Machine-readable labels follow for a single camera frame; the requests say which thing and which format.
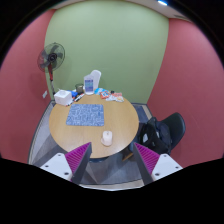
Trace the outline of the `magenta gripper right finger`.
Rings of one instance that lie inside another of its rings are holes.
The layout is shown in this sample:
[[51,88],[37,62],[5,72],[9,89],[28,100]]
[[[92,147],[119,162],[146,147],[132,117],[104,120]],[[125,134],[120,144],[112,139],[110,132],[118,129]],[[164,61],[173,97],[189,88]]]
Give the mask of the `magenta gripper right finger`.
[[182,169],[168,154],[158,154],[138,143],[134,144],[133,153],[145,185]]

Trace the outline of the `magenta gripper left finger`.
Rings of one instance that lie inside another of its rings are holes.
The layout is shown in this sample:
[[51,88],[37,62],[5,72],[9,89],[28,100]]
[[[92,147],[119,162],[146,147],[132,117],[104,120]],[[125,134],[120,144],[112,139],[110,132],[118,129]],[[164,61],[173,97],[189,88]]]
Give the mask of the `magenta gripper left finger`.
[[41,166],[41,169],[75,184],[79,184],[91,153],[92,144],[88,142],[66,154],[56,153]]

